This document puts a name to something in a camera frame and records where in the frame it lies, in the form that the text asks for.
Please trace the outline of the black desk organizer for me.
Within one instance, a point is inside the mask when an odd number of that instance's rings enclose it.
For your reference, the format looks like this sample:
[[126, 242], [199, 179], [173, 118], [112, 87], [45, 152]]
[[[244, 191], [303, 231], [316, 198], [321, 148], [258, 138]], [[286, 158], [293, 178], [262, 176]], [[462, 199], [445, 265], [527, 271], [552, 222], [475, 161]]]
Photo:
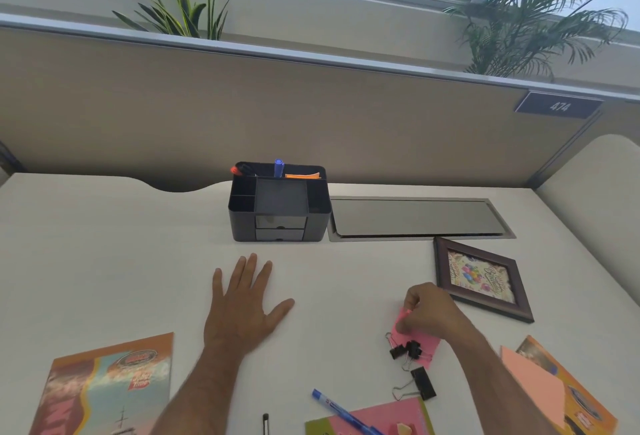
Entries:
[[285, 163], [285, 174], [318, 172], [323, 178], [293, 180], [274, 178], [274, 161], [238, 163], [244, 163], [251, 175], [233, 175], [231, 182], [228, 214], [235, 241], [320, 242], [323, 239], [332, 214], [324, 167]]

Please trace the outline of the beige curved side partition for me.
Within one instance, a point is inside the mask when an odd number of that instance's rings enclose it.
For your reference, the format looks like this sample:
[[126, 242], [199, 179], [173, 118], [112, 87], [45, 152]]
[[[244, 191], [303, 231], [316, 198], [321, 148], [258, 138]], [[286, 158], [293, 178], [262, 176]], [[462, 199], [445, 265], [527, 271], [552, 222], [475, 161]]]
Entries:
[[536, 193], [640, 306], [640, 146], [598, 137]]

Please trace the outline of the dark blue number sign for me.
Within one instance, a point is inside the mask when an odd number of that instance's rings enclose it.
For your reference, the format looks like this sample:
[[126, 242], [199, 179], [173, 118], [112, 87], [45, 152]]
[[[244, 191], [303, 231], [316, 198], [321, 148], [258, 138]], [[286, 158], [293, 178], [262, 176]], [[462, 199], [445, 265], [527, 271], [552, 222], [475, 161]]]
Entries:
[[520, 114], [586, 120], [598, 111], [603, 102], [604, 100], [596, 98], [529, 91], [514, 111]]

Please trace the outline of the person's right hand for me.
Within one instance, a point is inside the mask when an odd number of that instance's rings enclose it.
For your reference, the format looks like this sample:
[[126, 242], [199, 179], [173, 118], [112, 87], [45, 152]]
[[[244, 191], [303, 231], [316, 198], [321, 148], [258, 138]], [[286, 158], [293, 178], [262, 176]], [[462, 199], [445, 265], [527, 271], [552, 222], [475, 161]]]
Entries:
[[473, 339], [477, 330], [471, 321], [463, 314], [449, 293], [433, 283], [428, 284], [427, 300], [421, 301], [428, 330], [425, 334], [432, 335], [457, 345]]

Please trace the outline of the person's left hand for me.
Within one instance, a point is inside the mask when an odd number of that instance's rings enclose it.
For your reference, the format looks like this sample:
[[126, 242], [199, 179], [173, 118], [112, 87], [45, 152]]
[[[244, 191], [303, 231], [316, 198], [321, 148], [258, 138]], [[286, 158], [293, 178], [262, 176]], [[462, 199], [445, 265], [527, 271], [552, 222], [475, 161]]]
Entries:
[[265, 262], [259, 272], [256, 267], [252, 288], [243, 293], [242, 271], [247, 258], [242, 256], [236, 262], [228, 286], [223, 287], [223, 299], [211, 302], [204, 326], [204, 346], [213, 340], [238, 339], [249, 354], [275, 331], [266, 328], [265, 317], [272, 310], [266, 313], [263, 308], [273, 263]]

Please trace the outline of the blue pen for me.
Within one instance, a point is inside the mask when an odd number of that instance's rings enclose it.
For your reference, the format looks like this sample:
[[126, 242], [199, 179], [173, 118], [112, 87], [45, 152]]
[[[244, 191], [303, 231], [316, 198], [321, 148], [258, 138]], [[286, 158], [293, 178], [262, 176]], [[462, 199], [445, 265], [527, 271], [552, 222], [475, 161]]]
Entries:
[[318, 401], [320, 404], [331, 410], [332, 414], [337, 415], [341, 420], [349, 424], [352, 428], [356, 429], [362, 435], [384, 435], [377, 428], [372, 425], [367, 425], [363, 421], [359, 420], [356, 416], [340, 407], [337, 403], [329, 399], [320, 391], [313, 389], [312, 398]]

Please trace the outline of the brown wooden picture frame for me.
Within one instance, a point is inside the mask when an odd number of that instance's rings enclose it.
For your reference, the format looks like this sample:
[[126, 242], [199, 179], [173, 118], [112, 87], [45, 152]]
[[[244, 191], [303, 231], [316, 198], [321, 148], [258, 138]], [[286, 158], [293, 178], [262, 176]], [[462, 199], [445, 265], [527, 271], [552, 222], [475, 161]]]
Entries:
[[526, 324], [534, 316], [515, 260], [434, 237], [436, 284], [453, 299]]

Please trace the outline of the green palm plant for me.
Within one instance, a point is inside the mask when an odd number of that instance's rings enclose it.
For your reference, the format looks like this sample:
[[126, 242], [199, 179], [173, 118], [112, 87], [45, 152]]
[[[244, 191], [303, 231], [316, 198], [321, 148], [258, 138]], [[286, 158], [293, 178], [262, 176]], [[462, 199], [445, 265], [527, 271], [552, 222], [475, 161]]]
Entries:
[[569, 65], [588, 62], [627, 27], [626, 12], [590, 9], [592, 1], [466, 0], [444, 13], [465, 22], [460, 40], [470, 51], [466, 73], [553, 82], [556, 57]]

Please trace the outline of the large black binder clip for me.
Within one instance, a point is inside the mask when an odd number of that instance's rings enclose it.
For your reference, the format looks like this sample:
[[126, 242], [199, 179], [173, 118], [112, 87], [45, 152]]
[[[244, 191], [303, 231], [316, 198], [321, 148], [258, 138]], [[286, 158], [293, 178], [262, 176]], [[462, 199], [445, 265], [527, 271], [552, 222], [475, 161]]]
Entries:
[[392, 396], [395, 401], [409, 396], [419, 396], [423, 401], [436, 398], [436, 390], [423, 366], [412, 369], [410, 374], [412, 378], [409, 382], [393, 387]]

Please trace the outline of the colourful ship brochure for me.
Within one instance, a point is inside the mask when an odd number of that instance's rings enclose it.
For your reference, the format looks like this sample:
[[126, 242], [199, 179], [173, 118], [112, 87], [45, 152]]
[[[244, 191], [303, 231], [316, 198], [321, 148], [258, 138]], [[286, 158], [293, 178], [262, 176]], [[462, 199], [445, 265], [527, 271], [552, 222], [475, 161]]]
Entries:
[[149, 435], [170, 399], [173, 333], [53, 360], [29, 435]]

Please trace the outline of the salmon pink paper sheet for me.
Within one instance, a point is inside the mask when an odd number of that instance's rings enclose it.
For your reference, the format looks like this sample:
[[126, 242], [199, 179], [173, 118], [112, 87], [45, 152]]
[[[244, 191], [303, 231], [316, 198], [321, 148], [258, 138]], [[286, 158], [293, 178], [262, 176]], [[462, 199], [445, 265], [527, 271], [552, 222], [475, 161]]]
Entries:
[[565, 389], [562, 380], [505, 346], [500, 358], [537, 408], [558, 430], [564, 430]]

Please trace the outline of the orange colourful brochure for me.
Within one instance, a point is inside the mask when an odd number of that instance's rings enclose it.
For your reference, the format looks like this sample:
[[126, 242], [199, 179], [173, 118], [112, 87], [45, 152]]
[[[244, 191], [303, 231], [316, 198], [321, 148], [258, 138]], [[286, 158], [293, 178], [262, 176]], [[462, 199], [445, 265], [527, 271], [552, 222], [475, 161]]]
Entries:
[[532, 335], [521, 342], [516, 352], [562, 381], [564, 421], [556, 428], [560, 435], [616, 435], [618, 419]]

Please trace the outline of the small black binder clip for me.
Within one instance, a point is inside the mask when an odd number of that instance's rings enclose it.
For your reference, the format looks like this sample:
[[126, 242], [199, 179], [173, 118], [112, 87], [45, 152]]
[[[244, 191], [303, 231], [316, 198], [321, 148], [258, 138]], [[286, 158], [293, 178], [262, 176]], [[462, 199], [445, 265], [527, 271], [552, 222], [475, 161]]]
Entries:
[[420, 343], [415, 340], [411, 340], [407, 342], [404, 348], [405, 348], [405, 359], [402, 364], [402, 369], [405, 372], [410, 372], [412, 370], [413, 362], [420, 359], [422, 350], [420, 347]]
[[385, 338], [387, 339], [389, 346], [390, 346], [390, 350], [389, 353], [392, 357], [393, 360], [396, 360], [402, 356], [405, 356], [407, 354], [407, 348], [405, 344], [402, 343], [398, 343], [394, 340], [393, 335], [391, 332], [388, 332], [385, 334]]

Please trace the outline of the pink sticky note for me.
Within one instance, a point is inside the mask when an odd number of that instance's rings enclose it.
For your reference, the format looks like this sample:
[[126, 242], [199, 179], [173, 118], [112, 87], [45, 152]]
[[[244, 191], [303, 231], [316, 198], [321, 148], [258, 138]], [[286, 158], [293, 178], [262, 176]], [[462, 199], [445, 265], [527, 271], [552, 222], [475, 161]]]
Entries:
[[398, 322], [409, 314], [410, 310], [400, 310], [388, 339], [391, 342], [392, 348], [396, 348], [400, 345], [406, 346], [409, 342], [416, 342], [420, 344], [421, 353], [415, 361], [419, 365], [425, 367], [425, 369], [428, 369], [441, 340], [437, 337], [416, 330], [412, 330], [407, 334], [399, 333], [397, 331]]

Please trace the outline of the person's left forearm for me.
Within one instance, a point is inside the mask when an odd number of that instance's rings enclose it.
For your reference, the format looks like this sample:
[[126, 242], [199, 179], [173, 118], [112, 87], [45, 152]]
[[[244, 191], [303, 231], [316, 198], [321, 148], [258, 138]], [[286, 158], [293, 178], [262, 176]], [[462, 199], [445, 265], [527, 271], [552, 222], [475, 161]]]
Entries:
[[238, 339], [206, 344], [150, 435], [226, 435], [230, 403], [247, 353]]

